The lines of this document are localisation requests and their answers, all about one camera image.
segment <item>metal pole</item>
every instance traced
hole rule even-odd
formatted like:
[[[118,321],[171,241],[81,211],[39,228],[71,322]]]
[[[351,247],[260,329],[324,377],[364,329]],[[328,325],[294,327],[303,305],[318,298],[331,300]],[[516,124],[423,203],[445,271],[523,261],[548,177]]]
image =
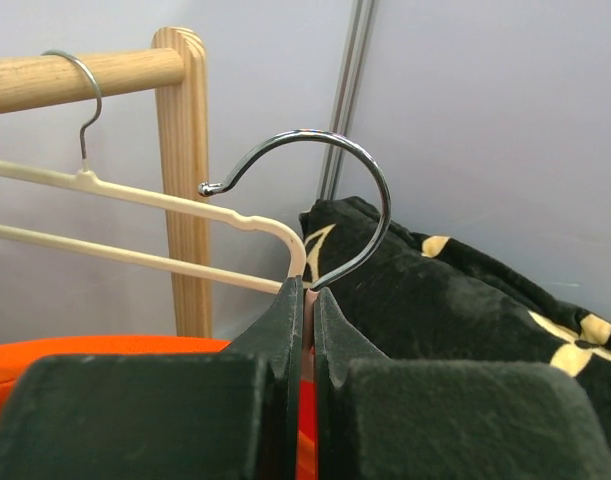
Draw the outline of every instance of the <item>metal pole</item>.
[[[341,65],[332,121],[329,130],[347,136],[356,103],[356,92],[363,70],[365,51],[370,28],[373,23],[377,0],[356,0],[352,11],[345,53]],[[318,198],[332,200],[336,196],[344,151],[328,145],[325,149],[325,162],[321,171]]]

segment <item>clothes hanger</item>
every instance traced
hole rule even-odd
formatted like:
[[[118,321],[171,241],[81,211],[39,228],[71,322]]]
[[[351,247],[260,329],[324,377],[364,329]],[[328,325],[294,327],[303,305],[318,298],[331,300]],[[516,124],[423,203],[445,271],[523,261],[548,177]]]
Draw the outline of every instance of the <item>clothes hanger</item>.
[[[363,250],[361,250],[356,257],[352,258],[345,264],[335,268],[331,272],[326,273],[314,281],[309,289],[307,289],[305,292],[303,305],[303,358],[301,360],[301,375],[302,378],[311,381],[313,380],[314,367],[314,357],[311,354],[314,341],[314,303],[316,302],[318,294],[323,288],[329,286],[335,280],[338,280],[339,278],[360,267],[374,254],[378,246],[385,239],[385,235],[387,234],[387,230],[392,219],[392,201],[389,193],[389,187],[387,186],[385,176],[383,175],[380,167],[364,148],[348,140],[342,135],[314,129],[293,130],[278,134],[259,144],[241,159],[241,161],[234,167],[223,182],[201,183],[198,186],[198,193],[204,197],[209,197],[228,192],[236,186],[243,175],[245,175],[245,172],[247,172],[247,170],[249,170],[250,167],[267,152],[288,143],[307,141],[334,145],[353,154],[363,163],[363,165],[367,167],[369,172],[372,174],[372,177],[374,177],[381,198],[380,220],[376,226],[376,231]]]
[[[227,223],[238,230],[261,231],[269,233],[278,237],[289,249],[291,260],[288,277],[294,277],[302,274],[305,269],[306,262],[305,248],[300,237],[287,225],[270,218],[260,216],[243,216],[234,210],[100,180],[89,168],[85,143],[85,130],[99,118],[102,110],[102,95],[98,82],[94,78],[92,72],[90,72],[83,62],[66,52],[62,52],[60,50],[48,50],[44,53],[44,55],[58,55],[75,63],[88,77],[96,93],[96,112],[94,116],[81,127],[80,130],[83,168],[76,175],[69,175],[42,168],[34,168],[11,162],[0,161],[0,177],[64,188],[78,192],[91,193],[93,195],[99,195],[102,197],[163,208],[165,210],[171,210],[174,212],[185,213]],[[281,283],[273,280],[6,225],[0,225],[0,238],[57,248],[60,250],[68,250],[71,252],[83,253],[96,257],[109,258],[124,263],[131,263],[156,268],[159,270],[166,270],[172,273],[214,280],[229,285],[236,285],[267,293],[277,293],[281,288]]]

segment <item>gray wall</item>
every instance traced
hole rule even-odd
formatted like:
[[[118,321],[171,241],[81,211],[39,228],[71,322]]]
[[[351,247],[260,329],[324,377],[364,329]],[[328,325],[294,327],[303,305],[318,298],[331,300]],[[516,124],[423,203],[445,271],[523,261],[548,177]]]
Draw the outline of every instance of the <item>gray wall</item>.
[[[611,320],[611,0],[383,1],[365,69],[351,137],[394,218]]]
[[[166,0],[0,2],[0,57],[148,48],[166,25],[196,31],[208,52],[211,178],[248,149],[299,127],[327,125],[351,11],[342,2]],[[0,115],[0,159],[74,173],[78,128],[93,102]],[[161,190],[153,92],[112,97],[89,129],[100,178]],[[315,199],[323,148],[263,158],[213,203],[298,229]],[[0,178],[0,223],[167,255],[164,213]],[[281,280],[280,242],[213,224],[213,265]],[[214,333],[231,337],[271,296],[214,286]],[[0,240],[0,343],[61,335],[174,334],[169,274]]]

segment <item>hanger hook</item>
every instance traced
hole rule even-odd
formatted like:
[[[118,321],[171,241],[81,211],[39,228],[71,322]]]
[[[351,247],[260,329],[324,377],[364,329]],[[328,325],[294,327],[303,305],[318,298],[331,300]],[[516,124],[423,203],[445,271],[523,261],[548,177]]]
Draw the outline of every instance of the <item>hanger hook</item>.
[[[347,275],[349,272],[357,269],[363,263],[365,263],[369,259],[369,257],[371,257],[372,254],[376,251],[381,242],[385,239],[385,234],[387,233],[387,229],[389,228],[389,224],[392,219],[392,200],[390,198],[387,182],[385,181],[385,177],[381,169],[378,167],[376,162],[372,159],[371,155],[367,153],[364,148],[348,140],[342,135],[338,135],[332,132],[324,132],[321,130],[302,129],[281,133],[276,135],[275,137],[270,138],[269,140],[264,141],[263,143],[257,145],[255,148],[250,150],[247,155],[245,155],[243,159],[238,162],[238,165],[234,167],[234,170],[230,172],[224,182],[201,183],[198,186],[198,193],[203,197],[210,197],[219,193],[228,192],[236,186],[238,181],[242,178],[243,175],[245,175],[245,172],[249,170],[249,168],[254,164],[254,162],[256,162],[256,160],[261,158],[270,150],[273,150],[276,147],[280,147],[281,145],[286,145],[288,143],[307,141],[321,142],[327,143],[329,145],[334,145],[350,152],[356,158],[358,158],[363,163],[363,165],[367,167],[369,172],[374,177],[374,180],[376,180],[376,185],[378,186],[378,191],[381,197],[382,204],[381,218],[378,222],[378,226],[376,227],[374,235],[367,243],[365,248],[363,248],[363,250],[361,250],[361,252],[356,255],[356,257],[352,258],[344,265],[335,268],[331,272],[326,273],[318,280],[316,280],[310,287],[310,290],[318,292],[323,287],[328,286],[333,281],[338,280],[344,275]]]
[[[79,138],[81,142],[81,158],[83,160],[83,171],[88,172],[89,164],[87,162],[87,144],[85,142],[85,130],[87,130],[87,127],[91,126],[96,120],[98,120],[98,117],[101,116],[101,110],[103,109],[103,94],[101,93],[101,87],[98,85],[94,74],[89,68],[87,68],[87,65],[85,65],[80,59],[76,58],[74,55],[71,55],[62,50],[47,50],[41,55],[57,55],[59,57],[66,58],[70,62],[74,63],[78,68],[83,71],[83,73],[91,83],[92,88],[94,89],[94,93],[96,94],[96,112],[94,113],[94,116],[92,118],[90,118],[87,122],[83,124],[79,133]]]

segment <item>yellow flower pattern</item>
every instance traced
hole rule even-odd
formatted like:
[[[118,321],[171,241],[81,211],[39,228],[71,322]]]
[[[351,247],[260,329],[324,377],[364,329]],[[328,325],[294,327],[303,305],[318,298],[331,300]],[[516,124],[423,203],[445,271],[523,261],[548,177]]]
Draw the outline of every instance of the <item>yellow flower pattern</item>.
[[[436,257],[441,253],[445,244],[449,241],[449,238],[450,237],[443,237],[441,235],[434,235],[433,237],[426,238],[423,240],[422,255],[429,258]]]
[[[611,350],[604,346],[611,334],[611,323],[589,314],[581,320],[579,335],[536,312],[530,310],[529,314],[541,328],[565,342],[554,352],[549,362],[553,367],[575,377],[583,371],[594,355],[611,362]],[[578,340],[586,342],[587,346],[579,346]]]
[[[318,240],[316,240],[316,243],[312,246],[312,249],[309,251],[305,259],[305,263],[309,265],[309,270],[312,274],[311,282],[303,282],[303,286],[305,288],[309,288],[313,282],[315,282],[316,280],[320,278],[320,274],[318,270],[318,256],[321,253],[321,248],[323,247],[323,244],[325,243],[325,239],[327,238],[327,235],[329,235],[329,233],[334,229],[335,226],[336,224],[334,223],[326,227],[323,227],[320,230],[317,230],[316,232],[312,233],[311,235],[308,235],[305,241],[303,242],[303,245],[307,247],[307,244],[309,242],[311,242],[316,237],[318,237]]]

